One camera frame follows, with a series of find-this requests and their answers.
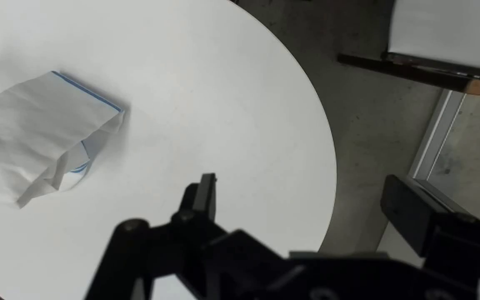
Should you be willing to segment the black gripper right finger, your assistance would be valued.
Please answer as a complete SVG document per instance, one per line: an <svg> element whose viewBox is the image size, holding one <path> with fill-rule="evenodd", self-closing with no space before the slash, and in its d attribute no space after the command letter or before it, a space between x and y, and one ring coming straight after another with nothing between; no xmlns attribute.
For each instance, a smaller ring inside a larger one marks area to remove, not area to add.
<svg viewBox="0 0 480 300"><path fill-rule="evenodd" d="M480 229L480 219L429 184L408 177L384 177L379 207L388 222L419 257L428 254L438 229L448 227L463 237L468 231Z"/></svg>

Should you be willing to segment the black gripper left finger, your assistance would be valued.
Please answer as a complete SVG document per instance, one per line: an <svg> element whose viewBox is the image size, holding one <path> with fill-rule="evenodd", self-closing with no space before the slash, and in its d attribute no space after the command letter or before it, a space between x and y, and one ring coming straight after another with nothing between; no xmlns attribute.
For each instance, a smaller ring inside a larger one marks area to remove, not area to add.
<svg viewBox="0 0 480 300"><path fill-rule="evenodd" d="M216 217L216 176L203 174L198 182L189 184L173 216L174 222L201 221L213 224Z"/></svg>

